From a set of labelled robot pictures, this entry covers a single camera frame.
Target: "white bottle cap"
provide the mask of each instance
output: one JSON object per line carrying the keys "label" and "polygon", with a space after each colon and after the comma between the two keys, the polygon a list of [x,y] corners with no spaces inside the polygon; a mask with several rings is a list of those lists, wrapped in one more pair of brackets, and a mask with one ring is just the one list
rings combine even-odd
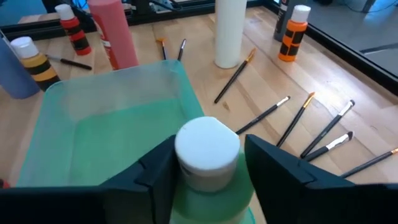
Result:
{"label": "white bottle cap", "polygon": [[20,37],[11,41],[11,47],[15,50],[19,58],[30,58],[39,53],[36,45],[30,37]]}
{"label": "white bottle cap", "polygon": [[304,5],[294,6],[291,20],[294,22],[306,22],[310,14],[311,7]]}
{"label": "white bottle cap", "polygon": [[68,4],[61,4],[58,6],[55,6],[55,10],[60,16],[61,20],[70,20],[75,17],[72,8]]}
{"label": "white bottle cap", "polygon": [[184,124],[175,137],[175,152],[187,184],[204,192],[214,192],[228,184],[239,148],[239,136],[209,116]]}

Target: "black paintbrush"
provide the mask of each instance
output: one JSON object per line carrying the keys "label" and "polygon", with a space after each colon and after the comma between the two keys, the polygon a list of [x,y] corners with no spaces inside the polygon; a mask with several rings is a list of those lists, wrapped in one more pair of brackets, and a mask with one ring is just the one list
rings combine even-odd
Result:
{"label": "black paintbrush", "polygon": [[342,137],[340,137],[338,139],[335,139],[334,141],[329,143],[327,146],[323,146],[320,149],[317,149],[317,150],[313,151],[312,153],[308,154],[307,156],[304,157],[303,160],[310,162],[310,161],[322,156],[323,154],[327,153],[328,151],[335,149],[338,146],[340,146],[346,142],[351,141],[353,137],[354,137],[354,132],[349,131],[347,134],[343,135]]}
{"label": "black paintbrush", "polygon": [[348,172],[345,172],[344,174],[341,174],[340,177],[347,178],[347,177],[349,177],[349,176],[351,176],[353,174],[356,174],[357,172],[359,172],[359,171],[361,171],[363,169],[366,169],[369,166],[371,166],[371,165],[373,165],[375,163],[378,163],[378,162],[382,161],[383,159],[387,159],[388,157],[390,157],[390,156],[392,156],[394,154],[397,154],[397,153],[398,153],[398,149],[394,149],[394,150],[391,150],[389,152],[386,152],[386,153],[384,153],[381,156],[377,156],[376,158],[372,159],[371,161],[365,162],[364,164],[362,164],[360,166],[357,166],[354,169],[352,169],[352,170],[350,170]]}
{"label": "black paintbrush", "polygon": [[237,69],[237,71],[234,73],[234,75],[231,77],[231,79],[228,81],[228,83],[224,86],[223,90],[221,91],[221,93],[219,93],[219,95],[217,96],[217,98],[214,100],[214,103],[218,103],[219,100],[221,99],[221,97],[223,97],[223,95],[225,94],[225,92],[228,90],[228,88],[232,85],[232,83],[237,79],[238,75],[243,71],[243,69],[245,68],[245,66],[251,61],[251,59],[254,56],[254,53],[256,52],[256,49],[251,50],[249,56],[247,57],[247,59],[241,64],[241,66],[239,66],[239,68]]}
{"label": "black paintbrush", "polygon": [[184,52],[184,47],[185,47],[185,43],[187,42],[186,39],[184,39],[181,43],[181,47],[180,47],[180,52],[178,53],[178,59],[179,61],[181,61],[182,58],[182,53]]}
{"label": "black paintbrush", "polygon": [[164,60],[167,60],[166,47],[164,46],[164,40],[165,40],[165,39],[166,39],[166,38],[159,38],[159,39],[156,39],[156,41],[158,41],[158,42],[160,42],[160,43],[162,44],[163,59],[164,59]]}
{"label": "black paintbrush", "polygon": [[350,100],[347,105],[340,111],[340,113],[333,118],[332,121],[324,128],[324,130],[311,142],[311,144],[301,153],[300,158],[304,158],[312,148],[315,147],[318,142],[322,140],[323,137],[325,137],[326,134],[339,122],[339,120],[344,116],[344,114],[347,113],[353,106],[355,105],[355,102],[353,100]]}
{"label": "black paintbrush", "polygon": [[265,112],[263,112],[262,114],[260,114],[260,116],[258,116],[257,118],[255,118],[254,120],[250,121],[247,125],[245,125],[243,128],[239,129],[236,131],[236,134],[242,134],[243,132],[247,131],[249,128],[253,127],[255,124],[257,124],[258,122],[260,122],[262,119],[264,119],[267,115],[269,115],[270,113],[274,112],[276,109],[278,109],[278,107],[282,104],[284,104],[286,101],[288,101],[290,99],[290,96],[286,96],[285,98],[283,98],[281,101],[279,101],[277,104],[275,104],[274,106],[271,106],[268,110],[266,110]]}
{"label": "black paintbrush", "polygon": [[312,92],[309,94],[308,98],[305,100],[303,106],[300,108],[300,110],[298,111],[298,113],[296,114],[296,116],[293,118],[293,121],[291,122],[291,124],[289,125],[289,127],[287,127],[285,133],[282,135],[282,137],[280,138],[278,144],[276,144],[277,147],[280,147],[284,141],[286,140],[287,136],[290,134],[290,132],[292,132],[294,126],[297,124],[297,122],[299,121],[301,115],[303,115],[306,107],[308,106],[308,104],[310,104],[313,96],[315,95],[315,92]]}
{"label": "black paintbrush", "polygon": [[49,59],[51,59],[51,60],[59,61],[59,62],[65,64],[65,65],[71,65],[71,66],[75,66],[75,67],[82,68],[82,69],[85,69],[85,70],[92,70],[93,69],[89,65],[85,65],[85,64],[82,64],[82,63],[79,63],[79,62],[74,62],[74,61],[71,61],[71,60],[68,60],[68,59],[65,59],[65,58],[58,58],[58,57],[54,57],[54,56],[51,56],[51,55],[46,55],[46,56]]}

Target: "black and yellow striped bottle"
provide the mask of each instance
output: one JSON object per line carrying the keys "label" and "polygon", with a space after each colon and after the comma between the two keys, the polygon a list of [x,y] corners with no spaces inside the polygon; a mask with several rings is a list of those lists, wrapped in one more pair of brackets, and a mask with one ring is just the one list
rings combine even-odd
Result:
{"label": "black and yellow striped bottle", "polygon": [[60,81],[47,57],[39,52],[30,37],[17,38],[11,41],[11,46],[25,69],[43,91]]}

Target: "pink paint bottle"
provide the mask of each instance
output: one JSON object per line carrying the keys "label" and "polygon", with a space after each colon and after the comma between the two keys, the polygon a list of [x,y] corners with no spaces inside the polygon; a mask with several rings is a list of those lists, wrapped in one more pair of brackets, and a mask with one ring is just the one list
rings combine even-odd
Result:
{"label": "pink paint bottle", "polygon": [[88,0],[113,70],[138,65],[132,35],[120,0]]}

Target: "bottle label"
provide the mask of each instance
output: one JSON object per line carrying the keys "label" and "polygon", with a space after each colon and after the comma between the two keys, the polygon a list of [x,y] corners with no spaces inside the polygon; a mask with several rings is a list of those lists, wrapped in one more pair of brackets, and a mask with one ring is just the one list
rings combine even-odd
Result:
{"label": "bottle label", "polygon": [[289,0],[281,0],[279,12],[278,12],[278,20],[276,22],[275,32],[280,34],[282,32],[282,25],[285,20],[287,6],[289,4]]}
{"label": "bottle label", "polygon": [[104,32],[104,25],[102,23],[102,20],[99,16],[92,14],[94,18],[94,23],[95,26],[97,27],[97,31],[100,34],[100,38],[102,40],[102,44],[104,45],[106,55],[108,56],[109,61],[111,62],[113,70],[118,70],[119,65],[118,62],[116,61],[116,56],[112,50],[111,42],[108,39],[108,35],[106,32]]}

